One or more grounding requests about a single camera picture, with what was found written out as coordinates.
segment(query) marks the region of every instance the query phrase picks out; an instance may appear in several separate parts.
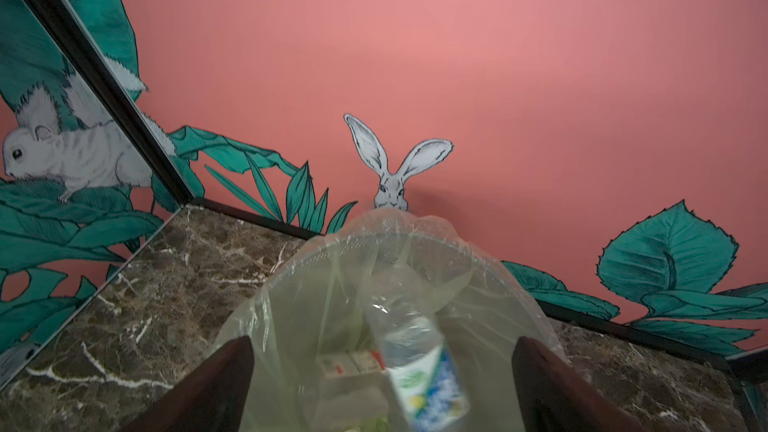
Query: brown marble tile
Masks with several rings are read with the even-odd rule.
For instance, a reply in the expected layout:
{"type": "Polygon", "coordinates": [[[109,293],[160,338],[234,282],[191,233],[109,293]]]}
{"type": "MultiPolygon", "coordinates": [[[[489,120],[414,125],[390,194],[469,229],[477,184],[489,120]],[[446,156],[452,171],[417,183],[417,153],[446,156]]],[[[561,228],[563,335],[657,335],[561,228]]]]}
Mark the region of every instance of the brown marble tile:
{"type": "MultiPolygon", "coordinates": [[[[0,430],[116,430],[197,367],[220,326],[300,246],[183,210],[0,394],[0,430]]],[[[553,321],[576,370],[649,432],[742,431],[722,373],[553,321]]]]}

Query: plastic bottle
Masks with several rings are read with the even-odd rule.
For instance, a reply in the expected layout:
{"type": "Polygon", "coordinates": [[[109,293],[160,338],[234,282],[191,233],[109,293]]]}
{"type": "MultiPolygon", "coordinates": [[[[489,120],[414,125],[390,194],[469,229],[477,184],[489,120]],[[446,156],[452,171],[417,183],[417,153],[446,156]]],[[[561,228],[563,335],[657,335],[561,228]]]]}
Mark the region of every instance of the plastic bottle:
{"type": "Polygon", "coordinates": [[[417,273],[407,266],[375,269],[366,318],[414,430],[461,430],[469,402],[417,273]]]}

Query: black frame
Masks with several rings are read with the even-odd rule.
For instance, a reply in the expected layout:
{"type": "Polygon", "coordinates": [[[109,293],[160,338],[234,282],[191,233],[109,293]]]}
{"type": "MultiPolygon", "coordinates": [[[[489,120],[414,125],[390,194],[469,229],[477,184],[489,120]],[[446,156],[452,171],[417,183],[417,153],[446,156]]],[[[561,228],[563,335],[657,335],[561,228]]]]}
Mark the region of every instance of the black frame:
{"type": "MultiPolygon", "coordinates": [[[[24,0],[46,32],[80,72],[91,87],[96,97],[110,111],[120,128],[139,150],[144,160],[157,174],[158,178],[174,197],[179,206],[188,204],[202,206],[216,212],[255,223],[283,232],[294,237],[309,239],[314,232],[284,224],[238,208],[226,206],[206,198],[196,198],[182,179],[173,162],[165,155],[151,132],[140,118],[134,101],[117,82],[107,64],[102,61],[98,46],[84,28],[80,19],[72,10],[67,0],[24,0]]],[[[756,416],[744,395],[742,384],[754,384],[768,380],[768,350],[746,354],[727,360],[724,357],[677,341],[663,338],[648,332],[635,330],[621,324],[605,321],[587,314],[562,308],[546,302],[539,302],[543,311],[550,318],[569,322],[577,326],[609,334],[644,347],[662,350],[668,354],[708,363],[717,370],[722,370],[729,379],[736,402],[742,409],[742,415],[750,430],[760,430],[756,416]]]]}

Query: rabbit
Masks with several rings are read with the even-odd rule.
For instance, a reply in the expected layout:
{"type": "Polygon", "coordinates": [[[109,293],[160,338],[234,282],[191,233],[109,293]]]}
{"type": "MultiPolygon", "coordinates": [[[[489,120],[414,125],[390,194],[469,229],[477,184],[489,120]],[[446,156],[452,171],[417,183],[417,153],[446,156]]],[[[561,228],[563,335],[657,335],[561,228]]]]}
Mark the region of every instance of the rabbit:
{"type": "Polygon", "coordinates": [[[387,158],[376,134],[351,114],[344,115],[346,124],[352,131],[352,140],[362,161],[379,174],[379,191],[373,199],[374,208],[394,207],[408,211],[406,200],[406,180],[433,168],[448,157],[453,150],[453,143],[445,139],[429,139],[419,143],[402,161],[395,174],[389,173],[387,158]]]}
{"type": "MultiPolygon", "coordinates": [[[[106,61],[127,90],[146,90],[122,64],[109,58],[106,61]]],[[[16,111],[19,128],[3,143],[5,174],[16,179],[59,181],[64,184],[61,202],[86,187],[151,186],[152,169],[80,74],[75,72],[67,79],[65,101],[87,129],[62,132],[51,93],[44,86],[34,86],[16,111]]],[[[141,118],[168,156],[175,156],[174,144],[160,126],[143,113],[141,118]]]]}

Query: wall mural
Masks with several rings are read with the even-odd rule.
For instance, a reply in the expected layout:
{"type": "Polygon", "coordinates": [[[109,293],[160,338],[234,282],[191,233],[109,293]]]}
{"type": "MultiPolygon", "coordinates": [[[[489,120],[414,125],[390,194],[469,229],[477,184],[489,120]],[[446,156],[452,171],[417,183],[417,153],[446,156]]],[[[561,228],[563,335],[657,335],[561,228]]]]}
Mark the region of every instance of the wall mural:
{"type": "MultiPolygon", "coordinates": [[[[120,83],[138,99],[147,87],[139,78],[134,32],[121,1],[70,2],[120,83]]],[[[2,385],[101,285],[82,278],[77,291],[61,296],[54,291],[68,274],[51,263],[101,264],[108,280],[128,258],[120,251],[137,251],[162,225],[161,209],[173,212],[178,206],[21,0],[0,3],[0,52],[0,94],[18,124],[3,144],[8,180],[0,182],[2,385]],[[133,188],[152,191],[148,210],[134,206],[133,188]],[[6,284],[17,274],[28,277],[28,284],[10,291],[6,284]]],[[[210,176],[264,217],[334,233],[357,204],[345,204],[326,220],[329,189],[316,198],[308,162],[296,166],[274,150],[191,126],[166,134],[143,118],[196,196],[206,191],[190,163],[202,152],[220,167],[206,165],[210,176]],[[286,190],[277,191],[284,193],[283,208],[262,173],[274,167],[290,177],[286,190]],[[260,199],[226,171],[250,173],[260,199]]],[[[344,120],[360,158],[379,177],[375,207],[408,210],[406,181],[445,160],[454,147],[445,139],[420,142],[392,174],[376,134],[354,116],[344,120]]],[[[741,351],[734,343],[754,331],[690,321],[768,318],[768,284],[710,292],[728,273],[737,249],[733,237],[679,202],[618,234],[598,258],[597,274],[607,290],[648,309],[627,326],[732,355],[741,351]]],[[[618,306],[569,291],[546,272],[504,265],[538,300],[603,320],[619,313],[618,306]]]]}

